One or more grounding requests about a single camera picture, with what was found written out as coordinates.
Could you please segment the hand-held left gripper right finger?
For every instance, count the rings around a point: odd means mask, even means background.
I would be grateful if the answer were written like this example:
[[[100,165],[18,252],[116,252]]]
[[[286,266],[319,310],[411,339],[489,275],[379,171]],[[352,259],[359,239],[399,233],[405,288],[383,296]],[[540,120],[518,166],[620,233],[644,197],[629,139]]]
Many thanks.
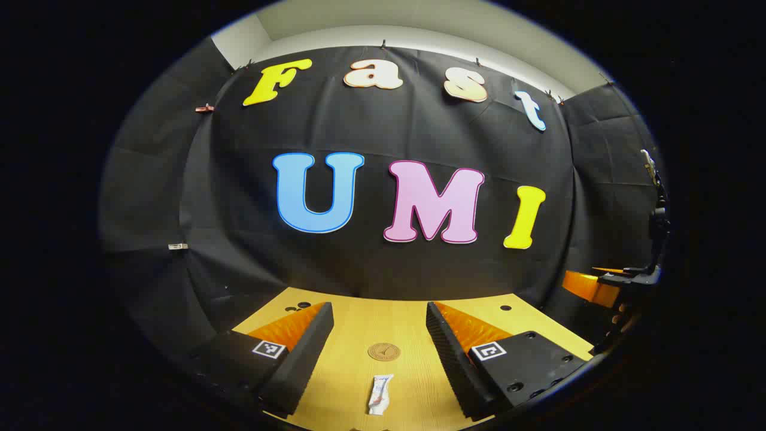
[[[438,301],[426,328],[463,415],[474,422],[542,397],[585,360],[536,331],[512,335]]]

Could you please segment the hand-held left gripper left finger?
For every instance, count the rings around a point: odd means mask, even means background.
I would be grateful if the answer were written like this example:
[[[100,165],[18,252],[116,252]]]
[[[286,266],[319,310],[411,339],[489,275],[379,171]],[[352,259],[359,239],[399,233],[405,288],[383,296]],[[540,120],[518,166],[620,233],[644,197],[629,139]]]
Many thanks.
[[[208,390],[249,414],[295,413],[334,327],[333,305],[316,303],[241,333],[222,331],[186,365]]]

